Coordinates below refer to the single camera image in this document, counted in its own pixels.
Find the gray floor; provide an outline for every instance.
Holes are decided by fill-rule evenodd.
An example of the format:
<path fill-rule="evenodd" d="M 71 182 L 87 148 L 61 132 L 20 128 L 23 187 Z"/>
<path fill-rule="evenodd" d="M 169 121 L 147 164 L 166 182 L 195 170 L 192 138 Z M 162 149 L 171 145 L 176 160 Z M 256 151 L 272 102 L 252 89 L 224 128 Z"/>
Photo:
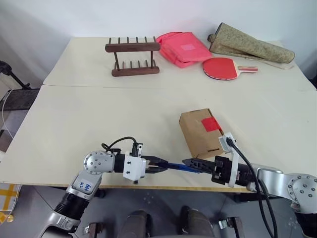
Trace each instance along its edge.
<path fill-rule="evenodd" d="M 51 207 L 54 208 L 64 194 L 63 190 L 44 186 L 23 186 L 14 209 L 14 222 L 0 226 L 1 238 L 33 238 L 42 227 Z M 214 224 L 217 238 L 235 238 L 232 229 L 220 231 L 216 221 L 228 216 L 242 219 L 246 238 L 267 238 L 257 202 L 235 203 L 224 193 L 109 189 L 104 198 L 94 198 L 86 209 L 77 238 L 82 235 L 82 227 L 90 222 L 104 222 L 106 229 L 99 238 L 114 238 L 126 216 L 134 210 L 144 209 L 154 221 L 154 234 L 176 234 L 178 214 L 183 205 L 202 211 Z M 301 229 L 285 199 L 273 199 L 273 209 L 278 223 L 280 238 L 300 238 Z"/>

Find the cardboard box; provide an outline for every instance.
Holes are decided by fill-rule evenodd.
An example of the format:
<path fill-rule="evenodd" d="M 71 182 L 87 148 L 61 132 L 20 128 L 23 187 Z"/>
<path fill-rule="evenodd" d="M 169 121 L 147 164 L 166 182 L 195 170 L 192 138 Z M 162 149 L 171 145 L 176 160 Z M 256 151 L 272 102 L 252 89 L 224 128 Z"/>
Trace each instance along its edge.
<path fill-rule="evenodd" d="M 223 131 L 209 109 L 182 113 L 179 125 L 193 158 L 206 159 L 223 153 L 218 139 Z"/>

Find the wooden rack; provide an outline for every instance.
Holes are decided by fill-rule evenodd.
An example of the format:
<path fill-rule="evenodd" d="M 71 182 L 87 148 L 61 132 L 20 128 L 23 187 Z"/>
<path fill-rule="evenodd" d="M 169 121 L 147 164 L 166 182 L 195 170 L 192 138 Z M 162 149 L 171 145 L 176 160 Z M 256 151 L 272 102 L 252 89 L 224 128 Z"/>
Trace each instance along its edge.
<path fill-rule="evenodd" d="M 143 75 L 143 74 L 154 74 L 159 73 L 159 67 L 157 67 L 155 60 L 153 59 L 153 51 L 160 50 L 160 44 L 156 42 L 155 37 L 153 37 L 154 42 L 148 42 L 145 37 L 145 42 L 139 42 L 138 37 L 135 43 L 129 43 L 129 37 L 127 37 L 127 43 L 120 43 L 120 37 L 118 42 L 112 44 L 111 38 L 109 38 L 109 43 L 106 44 L 105 50 L 109 53 L 114 53 L 115 63 L 114 69 L 111 74 L 114 77 L 119 76 L 131 76 L 131 75 Z M 122 68 L 119 66 L 117 52 L 141 52 L 150 51 L 151 52 L 151 66 L 148 65 L 148 61 L 145 60 L 146 67 L 141 67 L 140 61 L 138 60 L 138 67 L 133 67 L 132 61 L 130 61 L 130 68 L 125 67 L 124 61 L 122 62 Z"/>

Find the black cable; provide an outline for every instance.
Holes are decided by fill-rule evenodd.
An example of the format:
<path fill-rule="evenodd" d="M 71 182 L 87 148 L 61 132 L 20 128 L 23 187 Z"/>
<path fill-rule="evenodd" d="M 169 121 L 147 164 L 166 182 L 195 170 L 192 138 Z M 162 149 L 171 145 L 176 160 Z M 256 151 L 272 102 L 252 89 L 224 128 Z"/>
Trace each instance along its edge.
<path fill-rule="evenodd" d="M 269 235 L 271 236 L 271 238 L 277 238 L 278 237 L 278 234 L 277 234 L 277 225 L 276 225 L 276 219 L 275 219 L 275 216 L 274 216 L 274 213 L 271 213 L 271 218 L 272 218 L 272 222 L 273 222 L 273 228 L 274 228 L 274 235 L 267 223 L 267 220 L 266 220 L 266 216 L 265 216 L 265 213 L 264 213 L 264 209 L 263 209 L 263 203 L 262 203 L 262 196 L 261 196 L 261 191 L 260 191 L 260 186 L 259 186 L 259 181 L 258 181 L 258 178 L 256 176 L 256 173 L 251 165 L 251 163 L 249 162 L 249 160 L 242 154 L 242 152 L 238 149 L 238 147 L 233 143 L 232 139 L 230 139 L 229 137 L 227 137 L 226 139 L 226 142 L 229 146 L 231 146 L 239 155 L 240 157 L 244 160 L 244 162 L 247 164 L 247 166 L 249 167 L 250 171 L 251 171 L 251 174 L 254 178 L 254 183 L 255 183 L 255 186 L 256 186 L 256 191 L 257 191 L 257 196 L 258 196 L 258 202 L 259 202 L 259 207 L 260 207 L 260 212 L 261 212 L 261 216 L 262 216 L 262 219 L 263 219 L 263 222 L 265 224 L 265 227 L 269 233 Z M 263 191 L 264 193 L 264 196 L 265 196 L 265 200 L 268 204 L 268 206 L 271 207 L 271 204 L 270 204 L 270 201 L 269 201 L 269 198 L 268 198 L 268 194 L 267 192 L 264 190 Z"/>
<path fill-rule="evenodd" d="M 115 142 L 113 142 L 111 145 L 106 145 L 104 143 L 101 144 L 101 146 L 106 150 L 106 151 L 111 151 L 111 147 L 113 145 L 115 145 L 116 143 L 118 143 L 119 141 L 122 141 L 122 140 L 133 140 L 133 143 L 137 143 L 136 139 L 134 139 L 132 136 L 126 136 L 126 137 L 123 137 L 123 138 L 120 138 L 118 140 L 116 140 Z"/>

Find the white wall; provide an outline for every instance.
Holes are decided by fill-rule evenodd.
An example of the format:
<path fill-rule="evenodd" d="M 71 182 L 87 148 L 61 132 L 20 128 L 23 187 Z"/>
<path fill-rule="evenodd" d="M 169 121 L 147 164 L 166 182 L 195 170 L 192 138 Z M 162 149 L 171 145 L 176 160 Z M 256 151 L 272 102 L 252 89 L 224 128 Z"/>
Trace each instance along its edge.
<path fill-rule="evenodd" d="M 280 40 L 295 51 L 306 76 L 315 75 L 316 0 L 0 0 L 0 59 L 39 85 L 71 36 L 193 31 L 205 38 L 221 22 L 261 40 Z"/>

